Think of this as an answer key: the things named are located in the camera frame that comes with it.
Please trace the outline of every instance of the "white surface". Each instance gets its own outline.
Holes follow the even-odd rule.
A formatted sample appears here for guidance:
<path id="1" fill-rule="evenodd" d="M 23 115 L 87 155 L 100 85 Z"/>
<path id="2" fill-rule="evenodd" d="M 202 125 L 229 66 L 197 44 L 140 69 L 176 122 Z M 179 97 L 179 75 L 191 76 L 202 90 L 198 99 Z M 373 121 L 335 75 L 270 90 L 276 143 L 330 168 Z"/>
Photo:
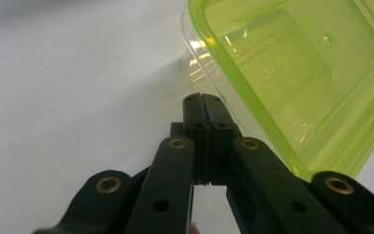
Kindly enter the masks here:
<path id="1" fill-rule="evenodd" d="M 184 5 L 0 0 L 0 233 L 55 225 L 90 176 L 150 165 L 193 92 Z M 368 165 L 372 187 L 374 156 Z M 195 195 L 202 234 L 238 233 L 224 189 Z"/>

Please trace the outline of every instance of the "translucent green plastic lid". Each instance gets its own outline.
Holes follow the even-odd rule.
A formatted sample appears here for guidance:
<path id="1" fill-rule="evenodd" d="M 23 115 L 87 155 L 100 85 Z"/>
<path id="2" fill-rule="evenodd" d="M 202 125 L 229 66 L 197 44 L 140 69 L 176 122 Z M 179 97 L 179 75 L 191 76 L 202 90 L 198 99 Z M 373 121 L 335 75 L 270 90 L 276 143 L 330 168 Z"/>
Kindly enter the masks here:
<path id="1" fill-rule="evenodd" d="M 374 148 L 373 0 L 190 0 L 189 11 L 297 176 L 357 175 Z"/>

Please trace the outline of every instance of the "brass screw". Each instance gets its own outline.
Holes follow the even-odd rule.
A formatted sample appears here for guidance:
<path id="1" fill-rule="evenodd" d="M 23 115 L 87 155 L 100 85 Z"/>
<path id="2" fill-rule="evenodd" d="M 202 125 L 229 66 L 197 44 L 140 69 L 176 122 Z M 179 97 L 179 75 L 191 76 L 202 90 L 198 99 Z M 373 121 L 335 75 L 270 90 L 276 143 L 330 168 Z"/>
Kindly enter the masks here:
<path id="1" fill-rule="evenodd" d="M 337 193 L 344 195 L 351 195 L 355 193 L 354 187 L 341 178 L 332 176 L 328 177 L 324 182 L 326 183 L 326 186 L 328 188 L 332 189 Z"/>
<path id="2" fill-rule="evenodd" d="M 108 176 L 99 180 L 96 184 L 95 188 L 96 191 L 103 194 L 109 194 L 117 191 L 121 186 L 121 180 L 115 176 Z"/>
<path id="3" fill-rule="evenodd" d="M 184 148 L 187 142 L 184 139 L 175 138 L 169 141 L 168 145 L 172 148 Z"/>
<path id="4" fill-rule="evenodd" d="M 243 139 L 241 142 L 242 147 L 247 149 L 256 149 L 259 147 L 259 143 L 254 139 Z"/>

